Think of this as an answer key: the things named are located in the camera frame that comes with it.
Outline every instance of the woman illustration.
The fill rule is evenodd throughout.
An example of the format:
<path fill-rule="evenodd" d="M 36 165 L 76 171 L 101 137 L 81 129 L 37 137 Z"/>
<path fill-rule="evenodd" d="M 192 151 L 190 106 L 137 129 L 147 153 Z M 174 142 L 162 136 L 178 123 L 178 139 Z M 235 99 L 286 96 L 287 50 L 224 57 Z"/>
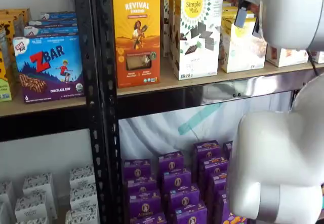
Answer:
<path fill-rule="evenodd" d="M 134 43 L 135 49 L 139 49 L 139 48 L 143 47 L 142 38 L 144 38 L 145 35 L 144 35 L 144 32 L 142 32 L 142 30 L 141 30 L 141 25 L 142 25 L 142 23 L 139 20 L 136 21 L 135 25 L 134 25 L 134 32 L 132 35 L 132 39 L 135 40 L 135 43 Z"/>

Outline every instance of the yellow box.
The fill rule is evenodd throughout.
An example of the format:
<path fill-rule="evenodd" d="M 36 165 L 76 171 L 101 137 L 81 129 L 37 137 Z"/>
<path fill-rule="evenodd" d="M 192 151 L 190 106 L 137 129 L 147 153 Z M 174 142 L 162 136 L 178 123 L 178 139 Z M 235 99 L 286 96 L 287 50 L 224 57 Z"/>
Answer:
<path fill-rule="evenodd" d="M 0 29 L 0 102 L 11 101 L 16 95 L 17 85 L 6 38 L 6 30 Z"/>

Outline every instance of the white packaging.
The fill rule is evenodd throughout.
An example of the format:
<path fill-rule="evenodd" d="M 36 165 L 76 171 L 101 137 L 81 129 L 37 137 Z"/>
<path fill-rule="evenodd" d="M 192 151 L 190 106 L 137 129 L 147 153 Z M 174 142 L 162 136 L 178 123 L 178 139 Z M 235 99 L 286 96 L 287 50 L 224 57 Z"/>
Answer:
<path fill-rule="evenodd" d="M 14 211 L 16 205 L 16 196 L 12 182 L 8 181 L 0 183 L 0 202 L 5 203 L 11 221 L 16 222 Z"/>
<path fill-rule="evenodd" d="M 50 208 L 46 203 L 46 197 L 46 193 L 41 191 L 37 194 L 30 194 L 18 199 L 15 208 L 17 221 L 49 218 L 51 214 Z"/>
<path fill-rule="evenodd" d="M 72 210 L 66 213 L 65 224 L 99 224 L 97 205 L 83 209 Z"/>
<path fill-rule="evenodd" d="M 86 208 L 89 205 L 97 205 L 97 191 L 95 183 L 90 183 L 83 188 L 75 188 L 70 191 L 71 210 Z"/>
<path fill-rule="evenodd" d="M 82 188 L 90 183 L 95 183 L 93 166 L 74 168 L 70 171 L 71 189 Z"/>
<path fill-rule="evenodd" d="M 25 178 L 23 192 L 25 195 L 36 194 L 45 191 L 50 213 L 54 219 L 57 219 L 57 203 L 54 191 L 53 177 L 51 173 L 45 173 L 37 176 L 28 176 Z"/>
<path fill-rule="evenodd" d="M 266 60 L 277 67 L 284 67 L 307 63 L 308 55 L 305 50 L 280 49 L 272 46 L 267 47 Z"/>

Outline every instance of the black cable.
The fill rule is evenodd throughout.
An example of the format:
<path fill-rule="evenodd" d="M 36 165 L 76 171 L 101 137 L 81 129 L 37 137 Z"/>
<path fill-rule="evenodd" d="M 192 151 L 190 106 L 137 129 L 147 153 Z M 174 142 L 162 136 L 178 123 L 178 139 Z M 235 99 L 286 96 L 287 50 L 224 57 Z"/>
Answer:
<path fill-rule="evenodd" d="M 309 50 L 306 50 L 306 52 L 308 54 L 308 61 L 312 64 L 315 75 L 318 76 L 318 71 L 317 71 L 317 69 L 315 67 L 315 62 L 313 60 L 313 56 L 312 56 L 312 54 L 310 53 Z"/>

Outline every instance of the cartoon boy illustration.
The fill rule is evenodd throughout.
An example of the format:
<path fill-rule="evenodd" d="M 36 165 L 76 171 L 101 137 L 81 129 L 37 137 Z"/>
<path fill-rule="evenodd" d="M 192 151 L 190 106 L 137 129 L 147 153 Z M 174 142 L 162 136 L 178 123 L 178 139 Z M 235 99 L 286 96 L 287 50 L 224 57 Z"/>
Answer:
<path fill-rule="evenodd" d="M 72 70 L 68 70 L 68 69 L 67 69 L 67 60 L 64 59 L 64 60 L 63 60 L 63 66 L 60 66 L 60 67 L 58 67 L 58 68 L 56 68 L 56 69 L 60 69 L 60 70 L 61 70 L 60 75 L 65 76 L 64 82 L 65 82 L 65 83 L 68 83 L 71 74 L 68 73 L 68 72 L 65 72 L 65 71 L 72 71 Z"/>

